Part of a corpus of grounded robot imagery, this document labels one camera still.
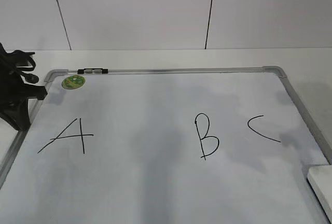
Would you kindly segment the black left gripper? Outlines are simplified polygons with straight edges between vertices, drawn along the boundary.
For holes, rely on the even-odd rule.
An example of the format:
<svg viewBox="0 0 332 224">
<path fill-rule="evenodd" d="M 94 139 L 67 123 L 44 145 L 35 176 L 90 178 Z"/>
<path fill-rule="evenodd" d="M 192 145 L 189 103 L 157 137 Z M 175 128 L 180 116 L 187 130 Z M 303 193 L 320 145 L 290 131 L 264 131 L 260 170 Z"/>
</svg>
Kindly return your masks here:
<svg viewBox="0 0 332 224">
<path fill-rule="evenodd" d="M 1 118 L 17 131 L 26 131 L 31 122 L 28 99 L 44 100 L 45 86 L 36 86 L 39 78 L 24 73 L 12 63 L 1 60 Z"/>
</svg>

